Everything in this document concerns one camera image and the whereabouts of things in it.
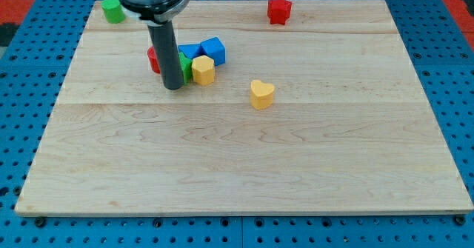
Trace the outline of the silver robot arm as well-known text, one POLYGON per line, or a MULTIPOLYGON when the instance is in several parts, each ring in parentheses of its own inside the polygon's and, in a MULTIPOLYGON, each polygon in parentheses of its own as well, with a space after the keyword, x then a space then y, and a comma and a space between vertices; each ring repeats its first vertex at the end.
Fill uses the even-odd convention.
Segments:
POLYGON ((184 85, 172 20, 190 0, 119 0, 125 14, 147 25, 165 88, 184 85))

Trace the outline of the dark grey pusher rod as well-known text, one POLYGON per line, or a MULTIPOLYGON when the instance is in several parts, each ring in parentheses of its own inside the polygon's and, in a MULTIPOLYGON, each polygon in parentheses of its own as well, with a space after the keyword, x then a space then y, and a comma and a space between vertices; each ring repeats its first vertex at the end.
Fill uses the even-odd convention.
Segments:
POLYGON ((178 56, 172 22, 168 21, 159 26, 148 26, 147 28, 156 53, 164 87, 168 90, 181 88, 184 85, 184 74, 178 56))

